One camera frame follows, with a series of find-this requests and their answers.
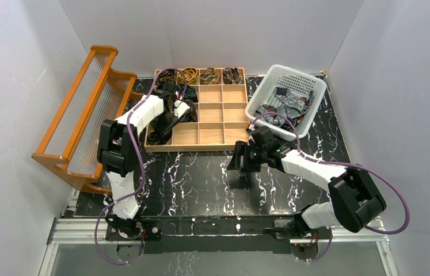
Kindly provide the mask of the white plastic basket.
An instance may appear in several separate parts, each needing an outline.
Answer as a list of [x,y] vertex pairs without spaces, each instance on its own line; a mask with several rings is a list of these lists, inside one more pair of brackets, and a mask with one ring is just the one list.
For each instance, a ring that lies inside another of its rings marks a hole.
[[297,133],[285,130],[283,119],[266,115],[256,121],[257,126],[266,125],[278,137],[293,141],[307,135],[320,102],[327,89],[324,80],[296,69],[272,65],[256,92],[251,96],[245,114],[252,122],[265,112],[277,112],[295,125]]

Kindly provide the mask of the black gold floral tie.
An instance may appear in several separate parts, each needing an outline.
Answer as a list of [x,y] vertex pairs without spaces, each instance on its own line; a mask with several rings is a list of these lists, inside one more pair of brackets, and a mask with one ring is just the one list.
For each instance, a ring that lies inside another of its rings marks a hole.
[[146,137],[147,145],[165,145],[172,138],[173,131],[166,133],[150,131]]

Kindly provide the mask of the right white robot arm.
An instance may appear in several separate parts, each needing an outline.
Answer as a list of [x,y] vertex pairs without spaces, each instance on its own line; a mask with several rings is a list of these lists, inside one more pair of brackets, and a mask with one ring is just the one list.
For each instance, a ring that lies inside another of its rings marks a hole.
[[268,127],[250,133],[248,141],[237,141],[228,170],[258,173],[267,164],[283,173],[296,175],[327,191],[330,200],[310,204],[298,212],[292,221],[263,233],[307,235],[322,227],[343,226],[356,233],[387,208],[369,173],[349,166],[312,162],[302,152],[275,138]]

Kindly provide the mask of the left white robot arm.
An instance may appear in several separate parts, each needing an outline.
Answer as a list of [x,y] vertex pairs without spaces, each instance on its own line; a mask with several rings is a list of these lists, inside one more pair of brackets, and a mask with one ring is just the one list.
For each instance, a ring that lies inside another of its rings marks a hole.
[[111,228],[127,238],[136,239],[144,232],[136,200],[146,182],[139,135],[151,126],[149,141],[168,141],[173,128],[189,111],[179,86],[165,82],[144,95],[126,114],[101,124],[97,160],[109,180],[113,198],[112,206],[102,215]]

